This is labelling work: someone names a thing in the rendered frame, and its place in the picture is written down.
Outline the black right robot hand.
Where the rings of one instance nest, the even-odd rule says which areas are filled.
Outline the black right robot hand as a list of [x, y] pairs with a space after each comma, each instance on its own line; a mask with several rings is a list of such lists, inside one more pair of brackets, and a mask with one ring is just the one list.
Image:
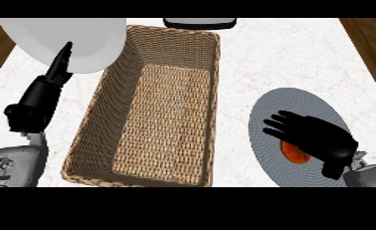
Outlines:
[[278, 111], [262, 122], [262, 131], [321, 160], [321, 175], [337, 180], [358, 148], [349, 132], [329, 121], [289, 111]]

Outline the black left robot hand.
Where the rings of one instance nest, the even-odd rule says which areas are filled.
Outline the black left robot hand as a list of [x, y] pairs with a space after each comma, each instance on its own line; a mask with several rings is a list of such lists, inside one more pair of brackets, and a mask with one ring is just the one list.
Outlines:
[[4, 109], [9, 127], [14, 132], [38, 133], [51, 121], [62, 88], [72, 78], [72, 73], [68, 72], [72, 46], [68, 42], [47, 73], [31, 83], [19, 103]]

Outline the red tomato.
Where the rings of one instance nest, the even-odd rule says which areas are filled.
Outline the red tomato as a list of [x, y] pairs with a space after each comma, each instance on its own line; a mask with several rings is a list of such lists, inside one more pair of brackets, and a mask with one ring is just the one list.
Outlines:
[[305, 153], [293, 144], [286, 141], [280, 142], [280, 151], [286, 159], [293, 164], [303, 164], [311, 159], [311, 155]]

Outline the rectangular wicker basket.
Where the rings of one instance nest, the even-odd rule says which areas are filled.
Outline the rectangular wicker basket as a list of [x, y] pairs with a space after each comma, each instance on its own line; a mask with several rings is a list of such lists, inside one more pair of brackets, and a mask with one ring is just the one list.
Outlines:
[[94, 186], [209, 187], [219, 36], [127, 27], [103, 71], [62, 177]]

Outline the white round plate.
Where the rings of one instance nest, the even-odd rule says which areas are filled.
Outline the white round plate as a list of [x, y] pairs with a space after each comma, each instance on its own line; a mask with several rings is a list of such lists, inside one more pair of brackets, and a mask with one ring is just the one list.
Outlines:
[[0, 27], [25, 53], [47, 66], [68, 42], [68, 72], [90, 74], [116, 61], [127, 41], [121, 18], [0, 18]]

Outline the black and grey appliance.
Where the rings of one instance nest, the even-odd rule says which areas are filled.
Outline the black and grey appliance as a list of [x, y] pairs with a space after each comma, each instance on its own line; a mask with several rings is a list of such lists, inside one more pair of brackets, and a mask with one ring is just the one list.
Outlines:
[[165, 18], [168, 28], [188, 30], [219, 30], [230, 29], [236, 24], [234, 18]]

